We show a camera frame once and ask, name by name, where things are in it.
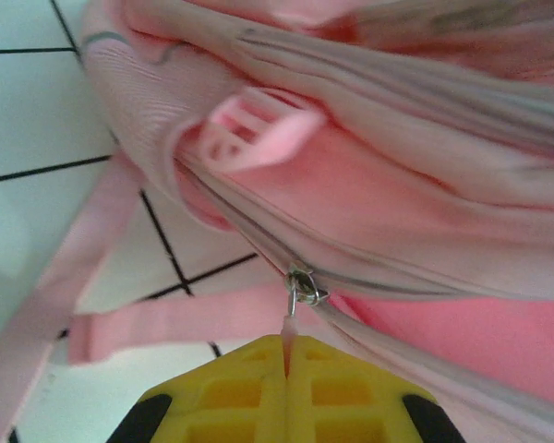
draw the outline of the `tiled floor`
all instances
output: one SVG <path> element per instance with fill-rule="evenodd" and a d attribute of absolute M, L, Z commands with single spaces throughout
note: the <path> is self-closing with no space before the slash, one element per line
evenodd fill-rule
<path fill-rule="evenodd" d="M 0 330 L 115 149 L 75 53 L 83 4 L 0 1 Z M 79 310 L 274 279 L 239 236 L 199 226 L 147 187 L 125 238 Z M 10 441 L 104 443 L 141 392 L 213 357 L 208 343 L 164 345 L 70 367 L 61 340 Z"/>

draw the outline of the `pink backpack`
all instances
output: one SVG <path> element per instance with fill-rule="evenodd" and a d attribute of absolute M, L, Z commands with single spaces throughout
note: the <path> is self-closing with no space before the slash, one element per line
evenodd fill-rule
<path fill-rule="evenodd" d="M 123 151 L 0 337 L 0 441 L 70 325 L 72 364 L 279 331 L 277 286 L 73 317 L 147 178 L 469 443 L 554 442 L 554 1 L 277 3 L 89 4 Z"/>

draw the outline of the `metal zipper pull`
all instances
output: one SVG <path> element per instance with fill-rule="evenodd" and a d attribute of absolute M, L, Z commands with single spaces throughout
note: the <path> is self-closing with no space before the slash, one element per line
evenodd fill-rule
<path fill-rule="evenodd" d="M 289 317 L 294 316 L 296 303 L 315 306 L 330 295 L 328 291 L 318 287 L 312 278 L 312 270 L 300 261 L 294 261 L 289 265 L 289 270 L 285 275 L 285 287 L 289 292 Z"/>

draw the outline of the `pink zipper tab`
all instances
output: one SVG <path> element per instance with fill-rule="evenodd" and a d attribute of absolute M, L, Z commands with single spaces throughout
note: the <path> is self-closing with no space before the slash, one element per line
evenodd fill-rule
<path fill-rule="evenodd" d="M 325 122 L 319 108 L 294 94 L 247 87 L 211 113 L 201 131 L 199 156 L 223 173 L 285 162 Z"/>

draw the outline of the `yellow plastic object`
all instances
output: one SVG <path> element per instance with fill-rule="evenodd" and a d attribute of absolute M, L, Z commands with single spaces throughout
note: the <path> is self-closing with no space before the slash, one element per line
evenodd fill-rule
<path fill-rule="evenodd" d="M 290 355 L 286 378 L 282 338 L 267 336 L 162 383 L 109 443 L 462 441 L 445 415 L 428 429 L 439 414 L 426 404 L 420 418 L 409 413 L 411 394 L 442 411 L 418 386 L 310 337 L 295 337 Z"/>

